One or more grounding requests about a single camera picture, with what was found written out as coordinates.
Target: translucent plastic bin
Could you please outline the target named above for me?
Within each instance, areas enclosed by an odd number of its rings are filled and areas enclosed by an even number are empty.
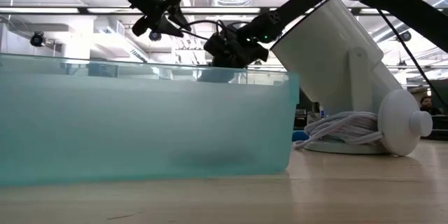
[[[271,174],[291,73],[0,56],[0,184]]]

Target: security camera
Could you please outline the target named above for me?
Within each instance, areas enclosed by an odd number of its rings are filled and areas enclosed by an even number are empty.
[[[403,32],[402,34],[400,34],[400,37],[401,37],[401,39],[402,39],[404,42],[408,42],[408,41],[410,41],[410,40],[412,39],[412,35],[411,35],[411,33],[408,32],[408,31],[405,31],[405,32]]]
[[[31,40],[29,42],[31,43],[32,46],[41,48],[41,47],[45,46],[46,39],[43,36],[42,31],[35,31],[34,35],[31,37]]]
[[[149,33],[149,39],[150,39],[151,41],[159,41],[160,39],[162,39],[162,35],[161,35],[160,33],[151,31],[151,32]]]

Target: table surface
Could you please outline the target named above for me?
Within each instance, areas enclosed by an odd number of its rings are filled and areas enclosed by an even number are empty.
[[[0,189],[0,223],[447,223],[448,143],[293,151],[284,174]]]

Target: white coiled cable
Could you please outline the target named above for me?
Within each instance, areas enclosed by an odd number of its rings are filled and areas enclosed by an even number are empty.
[[[378,131],[378,116],[369,112],[338,113],[309,124],[304,132],[309,139],[294,142],[294,148],[303,148],[323,137],[339,139],[347,144],[374,144],[383,138],[383,133]]]

